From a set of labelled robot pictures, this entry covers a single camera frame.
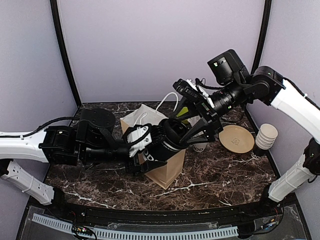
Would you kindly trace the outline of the single black lid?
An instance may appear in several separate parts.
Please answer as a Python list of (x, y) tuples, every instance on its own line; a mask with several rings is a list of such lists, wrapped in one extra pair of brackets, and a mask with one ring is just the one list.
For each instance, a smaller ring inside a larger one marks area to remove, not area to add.
[(180, 140), (189, 131), (184, 123), (173, 118), (166, 118), (160, 121), (159, 126), (164, 131), (164, 142), (166, 144), (177, 150), (183, 150), (189, 146), (184, 141), (180, 143)]

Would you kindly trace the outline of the brown paper bag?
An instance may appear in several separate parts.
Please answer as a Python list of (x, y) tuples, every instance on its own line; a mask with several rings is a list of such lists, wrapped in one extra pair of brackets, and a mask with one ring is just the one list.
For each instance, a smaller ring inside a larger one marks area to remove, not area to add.
[(160, 126), (160, 129), (163, 130), (164, 137), (160, 143), (156, 144), (153, 140), (137, 157), (139, 164), (164, 163), (163, 166), (157, 167), (145, 173), (145, 175), (165, 190), (168, 189), (182, 172), (186, 147), (180, 145), (180, 140), (188, 131), (188, 127), (183, 122), (176, 119), (169, 119), (159, 111), (160, 106), (169, 95), (175, 96), (174, 107), (176, 108), (179, 97), (176, 93), (169, 92), (156, 108), (142, 104), (132, 113), (120, 118), (123, 133), (129, 127), (145, 124)]

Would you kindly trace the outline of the stack of paper cups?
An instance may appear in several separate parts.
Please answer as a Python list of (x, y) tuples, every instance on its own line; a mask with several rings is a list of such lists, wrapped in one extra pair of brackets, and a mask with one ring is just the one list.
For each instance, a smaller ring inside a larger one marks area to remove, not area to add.
[(258, 160), (273, 146), (278, 137), (278, 130), (269, 123), (264, 123), (255, 137), (254, 146), (251, 151), (251, 157)]

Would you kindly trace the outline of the black paper coffee cup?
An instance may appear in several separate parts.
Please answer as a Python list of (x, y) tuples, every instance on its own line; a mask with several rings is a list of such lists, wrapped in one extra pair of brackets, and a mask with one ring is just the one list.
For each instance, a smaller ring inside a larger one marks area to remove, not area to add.
[(142, 158), (145, 161), (167, 161), (181, 149), (172, 145), (170, 142), (163, 141), (156, 145), (147, 145), (142, 153)]

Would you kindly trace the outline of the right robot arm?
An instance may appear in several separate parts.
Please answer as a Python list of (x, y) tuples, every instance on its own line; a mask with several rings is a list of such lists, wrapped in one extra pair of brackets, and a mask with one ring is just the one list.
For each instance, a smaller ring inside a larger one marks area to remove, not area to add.
[(255, 213), (266, 217), (275, 203), (320, 174), (320, 109), (290, 79), (269, 66), (250, 73), (235, 50), (229, 49), (208, 61), (217, 83), (213, 93), (199, 79), (179, 79), (173, 88), (181, 100), (173, 113), (178, 120), (199, 117), (179, 144), (192, 145), (215, 140), (222, 131), (221, 117), (236, 106), (260, 101), (281, 112), (309, 133), (311, 139), (297, 162), (264, 189)]

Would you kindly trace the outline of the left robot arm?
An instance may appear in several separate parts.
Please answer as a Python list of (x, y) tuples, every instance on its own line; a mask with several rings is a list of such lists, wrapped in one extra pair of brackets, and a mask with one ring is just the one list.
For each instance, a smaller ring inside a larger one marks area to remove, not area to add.
[(150, 123), (129, 127), (122, 138), (115, 139), (112, 133), (116, 117), (109, 110), (85, 109), (74, 126), (54, 124), (64, 120), (65, 117), (50, 120), (30, 133), (0, 134), (1, 179), (13, 183), (40, 204), (51, 205), (51, 210), (60, 218), (67, 218), (71, 213), (64, 192), (36, 179), (17, 163), (17, 159), (70, 166), (78, 162), (97, 165), (120, 160), (126, 172), (132, 174), (144, 174), (167, 164), (166, 161), (139, 161), (142, 151), (163, 139), (152, 136), (157, 127)]

